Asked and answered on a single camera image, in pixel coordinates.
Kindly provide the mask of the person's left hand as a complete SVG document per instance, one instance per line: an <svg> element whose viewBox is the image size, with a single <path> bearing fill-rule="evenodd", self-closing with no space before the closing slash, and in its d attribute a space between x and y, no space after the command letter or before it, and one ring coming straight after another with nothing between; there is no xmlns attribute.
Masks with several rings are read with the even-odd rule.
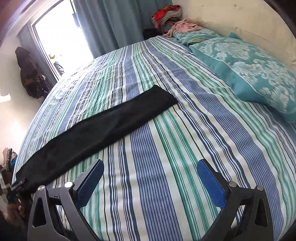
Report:
<svg viewBox="0 0 296 241"><path fill-rule="evenodd" d="M6 221L13 226L22 227L23 218L25 217L22 202L18 200L16 203L9 203L6 206L7 217Z"/></svg>

